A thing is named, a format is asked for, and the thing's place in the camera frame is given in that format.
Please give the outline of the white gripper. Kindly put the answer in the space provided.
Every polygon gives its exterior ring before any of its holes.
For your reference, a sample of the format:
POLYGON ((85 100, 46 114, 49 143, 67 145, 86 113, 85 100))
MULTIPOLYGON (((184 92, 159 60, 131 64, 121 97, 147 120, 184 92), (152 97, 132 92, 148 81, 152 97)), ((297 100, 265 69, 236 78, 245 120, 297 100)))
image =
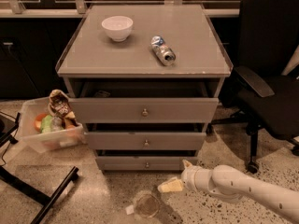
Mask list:
POLYGON ((181 174, 182 181, 176 176, 170 178, 158 186, 161 193, 180 192, 184 187, 192 191, 201 190, 209 193, 215 188, 211 170, 194 166, 187 160, 183 160, 182 163, 184 166, 181 174))

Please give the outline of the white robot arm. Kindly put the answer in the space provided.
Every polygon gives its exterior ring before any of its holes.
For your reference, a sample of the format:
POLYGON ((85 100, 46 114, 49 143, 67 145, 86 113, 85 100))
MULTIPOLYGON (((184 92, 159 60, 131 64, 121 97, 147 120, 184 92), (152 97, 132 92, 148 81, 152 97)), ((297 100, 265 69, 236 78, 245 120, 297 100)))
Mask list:
MULTIPOLYGON (((297 45, 253 45, 238 51, 235 74, 242 88, 235 94, 238 105, 249 116, 250 156, 256 156, 258 131, 265 129, 274 138, 293 144, 298 153, 299 81, 291 76, 298 67, 297 45)), ((292 224, 299 224, 298 190, 264 182, 235 168, 219 165, 204 169, 185 161, 181 178, 172 178, 158 187, 161 193, 185 188, 204 191, 228 203, 246 196, 292 224)))

